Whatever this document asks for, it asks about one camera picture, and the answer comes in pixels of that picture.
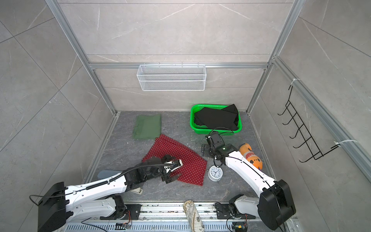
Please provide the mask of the red polka dot skirt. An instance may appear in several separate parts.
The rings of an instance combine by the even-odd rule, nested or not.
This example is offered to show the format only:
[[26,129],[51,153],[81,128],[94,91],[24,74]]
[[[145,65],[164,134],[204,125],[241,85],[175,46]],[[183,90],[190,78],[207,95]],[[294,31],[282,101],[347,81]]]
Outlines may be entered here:
[[207,161],[193,150],[164,134],[155,139],[155,143],[142,161],[144,162],[152,157],[162,159],[166,155],[175,157],[183,163],[181,168],[172,173],[172,177],[180,175],[178,180],[181,182],[198,186],[203,185]]

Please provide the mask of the green skirt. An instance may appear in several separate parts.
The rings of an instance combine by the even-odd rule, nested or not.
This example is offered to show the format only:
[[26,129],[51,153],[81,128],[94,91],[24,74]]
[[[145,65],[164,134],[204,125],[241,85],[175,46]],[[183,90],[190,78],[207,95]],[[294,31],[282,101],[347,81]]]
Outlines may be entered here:
[[161,135],[161,114],[154,116],[139,115],[136,118],[133,139],[149,140],[160,137]]

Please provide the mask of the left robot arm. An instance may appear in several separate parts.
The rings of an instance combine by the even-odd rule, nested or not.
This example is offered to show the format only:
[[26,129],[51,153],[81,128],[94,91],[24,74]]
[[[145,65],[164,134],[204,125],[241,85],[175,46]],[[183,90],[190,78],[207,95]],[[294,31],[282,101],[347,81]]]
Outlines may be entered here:
[[64,182],[54,184],[46,194],[39,195],[39,232],[53,232],[67,222],[78,218],[119,219],[126,211],[121,194],[128,191],[141,192],[148,180],[160,177],[171,183],[180,176],[172,174],[183,167],[176,157],[152,157],[134,167],[98,181],[66,186]]

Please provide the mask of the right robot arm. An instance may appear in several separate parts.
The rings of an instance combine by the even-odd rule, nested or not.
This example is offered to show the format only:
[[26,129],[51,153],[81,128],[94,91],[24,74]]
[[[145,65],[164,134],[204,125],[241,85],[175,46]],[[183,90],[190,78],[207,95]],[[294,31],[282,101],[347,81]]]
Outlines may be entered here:
[[249,162],[233,145],[225,144],[217,131],[205,136],[208,150],[214,161],[235,171],[254,190],[257,198],[239,194],[229,201],[230,218],[255,216],[271,230],[286,230],[285,222],[296,214],[296,208],[288,183],[275,180]]

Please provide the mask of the green plastic basket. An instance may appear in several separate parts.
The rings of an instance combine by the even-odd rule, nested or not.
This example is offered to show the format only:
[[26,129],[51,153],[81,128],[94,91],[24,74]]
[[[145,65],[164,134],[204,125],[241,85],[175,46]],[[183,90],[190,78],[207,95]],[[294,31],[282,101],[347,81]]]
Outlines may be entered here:
[[239,129],[236,130],[236,131],[232,131],[232,130],[217,130],[217,129],[208,129],[206,128],[205,126],[202,126],[202,127],[197,127],[194,123],[193,123],[193,119],[194,119],[194,116],[193,116],[193,113],[196,112],[196,110],[199,110],[201,109],[202,107],[206,107],[206,106],[216,106],[216,108],[221,108],[221,106],[228,106],[228,105],[216,105],[216,104],[196,104],[194,106],[192,106],[191,108],[191,111],[190,111],[190,127],[191,129],[197,133],[197,134],[209,134],[211,131],[218,131],[218,133],[220,134],[226,134],[226,135],[232,135],[234,133],[239,133],[242,128],[243,128],[243,125],[242,125],[242,120],[241,120],[241,116],[239,114]]

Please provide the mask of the white alarm clock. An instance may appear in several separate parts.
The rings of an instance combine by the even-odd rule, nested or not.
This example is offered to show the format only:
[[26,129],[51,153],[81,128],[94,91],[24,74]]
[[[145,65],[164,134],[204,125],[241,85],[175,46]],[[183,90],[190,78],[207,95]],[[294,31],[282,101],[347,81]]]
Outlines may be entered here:
[[221,167],[217,167],[215,165],[211,166],[208,171],[208,177],[213,182],[218,182],[223,177],[223,170]]

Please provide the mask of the orange plush toy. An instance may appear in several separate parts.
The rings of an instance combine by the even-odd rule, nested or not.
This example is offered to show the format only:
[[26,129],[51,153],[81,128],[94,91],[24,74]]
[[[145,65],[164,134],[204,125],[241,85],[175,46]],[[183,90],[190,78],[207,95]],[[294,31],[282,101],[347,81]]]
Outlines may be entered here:
[[263,169],[263,162],[260,157],[258,157],[253,151],[249,144],[245,143],[240,146],[239,152],[243,155],[243,157],[251,163],[253,166],[255,166],[257,169],[262,171]]

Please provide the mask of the black skirt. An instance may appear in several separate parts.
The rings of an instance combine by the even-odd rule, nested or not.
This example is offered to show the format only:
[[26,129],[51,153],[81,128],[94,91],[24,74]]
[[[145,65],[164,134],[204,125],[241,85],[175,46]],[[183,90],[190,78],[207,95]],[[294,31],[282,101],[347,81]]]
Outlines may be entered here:
[[208,129],[231,130],[239,129],[239,112],[235,104],[228,106],[206,106],[193,113],[193,123],[197,127]]

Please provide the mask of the beige remote control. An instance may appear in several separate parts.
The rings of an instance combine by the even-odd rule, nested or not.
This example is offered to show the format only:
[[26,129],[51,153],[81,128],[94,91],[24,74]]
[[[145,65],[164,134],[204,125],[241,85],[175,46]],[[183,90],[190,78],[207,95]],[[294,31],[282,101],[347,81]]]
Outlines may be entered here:
[[131,189],[130,191],[131,192],[134,192],[136,194],[139,194],[139,195],[142,195],[143,194],[143,189],[141,187],[135,188],[135,189]]

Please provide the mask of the patterned rolled cloth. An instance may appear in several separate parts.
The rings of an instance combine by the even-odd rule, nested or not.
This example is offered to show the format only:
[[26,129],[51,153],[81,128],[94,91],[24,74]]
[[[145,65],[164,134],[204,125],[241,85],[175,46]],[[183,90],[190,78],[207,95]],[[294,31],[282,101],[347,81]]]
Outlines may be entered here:
[[184,213],[187,217],[192,232],[204,232],[204,224],[193,201],[188,200],[183,204]]

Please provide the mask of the light blue cup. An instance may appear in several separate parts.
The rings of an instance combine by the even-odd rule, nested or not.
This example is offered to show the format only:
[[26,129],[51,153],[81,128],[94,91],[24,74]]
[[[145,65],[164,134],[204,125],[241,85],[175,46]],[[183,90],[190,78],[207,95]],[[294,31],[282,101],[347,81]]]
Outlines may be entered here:
[[118,171],[118,170],[102,170],[97,174],[97,178],[98,180],[106,179],[106,178],[115,176],[120,173],[121,171]]

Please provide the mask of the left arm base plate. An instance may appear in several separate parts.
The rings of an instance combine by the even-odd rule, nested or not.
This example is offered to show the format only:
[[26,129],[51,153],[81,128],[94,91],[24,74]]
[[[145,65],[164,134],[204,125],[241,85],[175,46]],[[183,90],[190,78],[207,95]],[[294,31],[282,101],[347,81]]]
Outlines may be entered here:
[[100,217],[100,220],[138,220],[142,205],[116,206],[115,211],[108,217]]

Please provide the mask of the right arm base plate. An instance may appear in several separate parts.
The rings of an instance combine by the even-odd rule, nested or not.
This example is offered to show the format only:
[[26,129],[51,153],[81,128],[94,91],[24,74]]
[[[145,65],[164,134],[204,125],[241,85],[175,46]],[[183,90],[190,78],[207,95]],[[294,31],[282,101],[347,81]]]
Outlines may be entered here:
[[218,219],[228,219],[229,217],[234,219],[256,219],[253,215],[239,213],[234,204],[222,204],[217,202],[214,204],[214,207]]

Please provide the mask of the black wall hook rack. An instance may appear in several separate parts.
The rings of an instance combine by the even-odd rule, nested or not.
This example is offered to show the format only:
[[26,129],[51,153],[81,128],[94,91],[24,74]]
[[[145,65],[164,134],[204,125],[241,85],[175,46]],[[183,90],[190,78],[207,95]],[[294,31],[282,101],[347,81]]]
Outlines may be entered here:
[[288,88],[289,95],[288,99],[285,103],[285,108],[282,113],[277,113],[278,116],[284,116],[289,115],[290,118],[286,123],[282,123],[282,125],[287,126],[293,124],[296,127],[296,132],[293,136],[289,136],[291,140],[296,139],[297,137],[300,137],[302,140],[302,143],[298,146],[293,146],[294,149],[300,149],[303,146],[308,148],[310,152],[310,156],[308,158],[304,158],[302,160],[299,160],[300,163],[306,163],[309,160],[318,160],[325,155],[331,153],[332,151],[336,150],[337,148],[340,148],[340,145],[335,144],[332,146],[329,151],[322,152],[318,143],[316,142],[315,138],[312,136],[309,127],[304,123],[303,119],[301,118],[300,114],[296,110],[295,106],[291,102],[290,98],[293,92],[293,87],[290,86]]

